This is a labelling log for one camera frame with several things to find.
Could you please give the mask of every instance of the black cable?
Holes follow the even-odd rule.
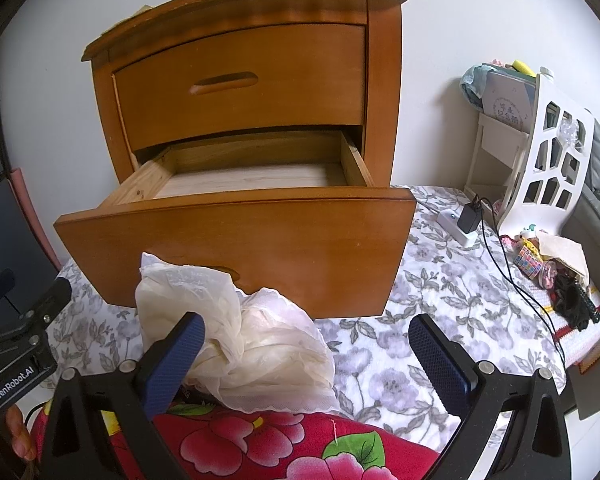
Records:
[[[567,367],[566,367],[566,362],[565,362],[564,348],[562,348],[562,343],[560,343],[559,339],[556,341],[557,338],[555,337],[556,330],[555,330],[554,322],[552,321],[551,316],[549,316],[549,313],[544,309],[544,306],[542,306],[538,302],[538,300],[536,300],[536,298],[533,297],[533,295],[531,293],[527,292],[525,289],[521,288],[513,281],[513,275],[511,273],[509,261],[507,260],[507,253],[505,251],[504,244],[502,243],[502,240],[500,239],[500,233],[498,232],[498,223],[496,222],[493,204],[491,203],[491,201],[488,198],[480,198],[479,200],[480,200],[480,202],[481,201],[486,202],[489,205],[489,207],[491,208],[491,215],[493,216],[493,229],[496,233],[496,236],[498,237],[498,241],[500,243],[500,248],[502,248],[502,255],[504,256],[504,261],[507,264],[507,272],[509,273],[509,277],[507,277],[505,275],[504,271],[500,268],[500,266],[496,262],[495,257],[493,256],[493,253],[491,253],[489,245],[487,244],[487,237],[486,237],[485,229],[484,229],[484,215],[483,215],[482,208],[480,208],[480,222],[482,223],[482,238],[484,239],[484,247],[487,249],[489,256],[491,257],[496,268],[500,271],[500,274],[502,275],[504,280],[506,280],[506,282],[509,282],[511,285],[513,285],[514,290],[520,295],[520,298],[522,298],[525,301],[525,303],[528,304],[528,306],[530,306],[533,309],[533,311],[536,313],[536,315],[540,318],[540,321],[542,321],[542,323],[546,327],[547,331],[549,332],[550,336],[552,337],[552,341],[554,342],[555,351],[557,352],[558,356],[560,357],[560,361],[562,362],[562,368],[564,369],[564,378],[566,380]],[[525,297],[525,294],[529,298],[531,298],[531,300],[546,314],[547,318],[549,319],[549,323],[551,323],[551,327],[549,327],[549,324],[544,320],[542,315],[538,312],[538,310],[536,310],[536,308],[531,304],[531,302]]]
[[[27,424],[29,423],[29,419],[31,418],[31,415],[33,415],[37,410],[39,410],[40,408],[42,408],[46,403],[48,403],[48,400],[46,400],[45,402],[40,402],[40,404],[38,404],[37,406],[34,406],[33,408],[31,408],[29,410],[29,413],[27,413],[27,418],[24,419],[24,427],[27,427]]]

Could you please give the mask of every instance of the drawer front panel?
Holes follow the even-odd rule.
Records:
[[[247,128],[363,124],[365,27],[219,34],[133,63],[115,84],[133,151]]]
[[[147,251],[229,272],[247,293],[276,288],[312,317],[379,316],[414,206],[407,189],[224,192],[66,215],[56,230],[107,303],[135,305]]]

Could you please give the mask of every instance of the wooden cabinet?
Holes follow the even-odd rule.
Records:
[[[56,230],[109,303],[143,251],[380,314],[415,202],[388,187],[404,0],[174,0],[91,43],[121,185]]]

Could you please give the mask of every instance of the closed drawer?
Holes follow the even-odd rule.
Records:
[[[276,288],[312,317],[380,315],[415,201],[372,187],[340,132],[243,134],[168,148],[56,230],[102,297],[134,306],[143,251]]]
[[[248,128],[363,124],[365,28],[298,24],[192,41],[115,73],[132,151]]]

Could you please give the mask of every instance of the textured grip pad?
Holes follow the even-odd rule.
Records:
[[[429,316],[420,314],[409,325],[409,344],[445,409],[452,415],[465,418],[471,407],[470,394],[477,384],[477,376],[472,384],[474,381],[471,380],[471,374],[475,373],[466,370],[455,359],[456,349],[451,346],[454,343],[446,338]]]
[[[187,312],[166,339],[149,348],[141,360],[141,367],[149,368],[142,392],[142,406],[149,420],[167,411],[204,342],[202,316]]]

